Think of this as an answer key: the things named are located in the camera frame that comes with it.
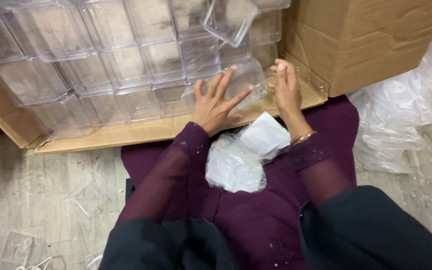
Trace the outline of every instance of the plastic sheet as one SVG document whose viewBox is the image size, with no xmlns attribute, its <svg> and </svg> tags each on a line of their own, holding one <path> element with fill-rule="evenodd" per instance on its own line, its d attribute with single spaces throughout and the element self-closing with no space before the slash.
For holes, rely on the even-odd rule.
<svg viewBox="0 0 432 270">
<path fill-rule="evenodd" d="M 417 127 L 432 124 L 432 45 L 414 70 L 349 95 L 359 113 L 355 149 L 368 170 L 409 173 L 405 150 L 425 145 Z"/>
</svg>

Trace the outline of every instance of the floor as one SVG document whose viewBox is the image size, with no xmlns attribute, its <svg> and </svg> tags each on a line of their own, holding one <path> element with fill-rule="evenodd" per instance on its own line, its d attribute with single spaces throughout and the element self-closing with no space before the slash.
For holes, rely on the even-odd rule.
<svg viewBox="0 0 432 270">
<path fill-rule="evenodd" d="M 420 132 L 427 148 L 407 154 L 412 174 L 366 171 L 355 155 L 359 185 L 384 190 L 432 232 L 432 125 Z M 52 269 L 85 270 L 85 256 L 104 248 L 124 204 L 125 179 L 119 148 L 36 156 L 0 136 L 0 258 L 9 232 L 34 237 L 28 265 L 49 256 Z M 91 218 L 73 212 L 65 198 L 94 180 L 110 200 Z M 0 269 L 12 269 L 0 261 Z"/>
</svg>

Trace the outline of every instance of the plastic packaging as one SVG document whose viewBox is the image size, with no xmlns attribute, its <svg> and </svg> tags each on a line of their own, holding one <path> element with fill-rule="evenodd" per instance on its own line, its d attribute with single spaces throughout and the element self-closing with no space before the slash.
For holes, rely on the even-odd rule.
<svg viewBox="0 0 432 270">
<path fill-rule="evenodd" d="M 189 79 L 205 77 L 221 71 L 218 40 L 219 38 L 212 34 L 181 40 L 181 52 Z"/>
<path fill-rule="evenodd" d="M 162 117 L 189 114 L 189 110 L 182 99 L 186 87 L 187 83 L 184 80 L 153 85 Z"/>
<path fill-rule="evenodd" d="M 82 95 L 79 100 L 92 121 L 92 126 L 121 125 L 128 119 L 113 93 Z"/>
<path fill-rule="evenodd" d="M 120 107 L 126 110 L 130 124 L 161 118 L 158 100 L 151 85 L 125 89 L 116 94 Z"/>
<path fill-rule="evenodd" d="M 41 130 L 51 139 L 80 137 L 87 134 L 91 122 L 75 95 L 64 95 L 59 100 L 28 107 Z"/>
<path fill-rule="evenodd" d="M 84 0 L 78 7 L 99 50 L 136 44 L 122 0 Z"/>
<path fill-rule="evenodd" d="M 0 82 L 18 107 L 56 101 L 69 90 L 55 65 L 37 57 L 0 64 Z"/>
<path fill-rule="evenodd" d="M 152 83 L 166 83 L 186 78 L 181 49 L 176 41 L 143 46 L 141 54 Z"/>
<path fill-rule="evenodd" d="M 139 44 L 175 40 L 168 0 L 126 0 L 126 7 Z"/>
<path fill-rule="evenodd" d="M 204 28 L 238 47 L 257 14 L 258 8 L 250 0 L 213 0 Z"/>
<path fill-rule="evenodd" d="M 250 28 L 253 47 L 281 40 L 282 14 L 281 10 L 273 10 L 256 16 Z"/>
<path fill-rule="evenodd" d="M 101 57 L 116 89 L 149 83 L 139 47 L 127 46 L 103 51 Z"/>
</svg>

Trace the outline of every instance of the finger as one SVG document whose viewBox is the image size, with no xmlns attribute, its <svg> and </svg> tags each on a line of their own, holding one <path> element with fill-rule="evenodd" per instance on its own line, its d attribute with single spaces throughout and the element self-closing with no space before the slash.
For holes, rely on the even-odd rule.
<svg viewBox="0 0 432 270">
<path fill-rule="evenodd" d="M 214 76 L 214 78 L 211 80 L 208 86 L 208 92 L 206 93 L 207 97 L 214 98 L 216 89 L 219 85 L 219 81 L 221 81 L 221 78 L 224 76 L 226 72 L 221 72 L 218 75 Z"/>
<path fill-rule="evenodd" d="M 223 78 L 221 78 L 221 81 L 219 81 L 219 84 L 216 89 L 216 94 L 214 95 L 216 98 L 223 99 L 224 94 L 226 93 L 226 89 L 228 89 L 228 86 L 230 85 L 231 79 L 233 78 L 233 75 L 238 70 L 238 67 L 235 65 L 232 65 L 231 68 L 224 74 Z"/>
<path fill-rule="evenodd" d="M 228 110 L 231 111 L 236 105 L 240 104 L 243 99 L 245 99 L 251 92 L 255 89 L 254 85 L 250 85 L 244 91 L 239 92 L 235 97 L 233 97 L 230 101 L 228 101 Z"/>
</svg>

